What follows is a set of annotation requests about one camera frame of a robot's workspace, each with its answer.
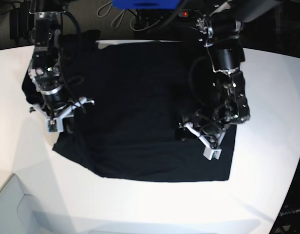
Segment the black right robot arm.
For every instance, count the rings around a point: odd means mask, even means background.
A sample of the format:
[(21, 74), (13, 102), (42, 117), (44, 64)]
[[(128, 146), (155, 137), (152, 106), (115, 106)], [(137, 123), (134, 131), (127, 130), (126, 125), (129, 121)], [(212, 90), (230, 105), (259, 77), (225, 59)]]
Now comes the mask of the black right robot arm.
[(28, 66), (28, 76), (36, 91), (43, 98), (42, 104), (34, 103), (32, 111), (45, 117), (49, 133), (62, 133), (71, 121), (73, 111), (85, 99), (77, 100), (69, 89), (62, 72), (62, 23), (58, 17), (66, 15), (80, 34), (75, 17), (68, 11), (68, 0), (33, 0), (29, 13), (34, 16), (34, 51)]

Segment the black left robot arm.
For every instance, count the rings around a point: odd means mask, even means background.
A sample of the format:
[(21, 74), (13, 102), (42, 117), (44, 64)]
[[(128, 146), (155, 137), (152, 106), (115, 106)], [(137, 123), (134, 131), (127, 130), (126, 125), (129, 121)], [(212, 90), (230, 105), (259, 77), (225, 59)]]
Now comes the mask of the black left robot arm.
[(202, 100), (193, 72), (204, 57), (197, 58), (190, 67), (188, 81), (202, 107), (191, 117), (182, 117), (176, 131), (181, 140), (187, 138), (186, 131), (192, 130), (212, 144), (219, 143), (231, 125), (250, 119), (245, 79), (240, 70), (241, 63), (245, 61), (240, 32), (245, 23), (255, 20), (279, 3), (278, 0), (196, 1), (196, 29), (212, 68), (214, 87), (210, 99)]

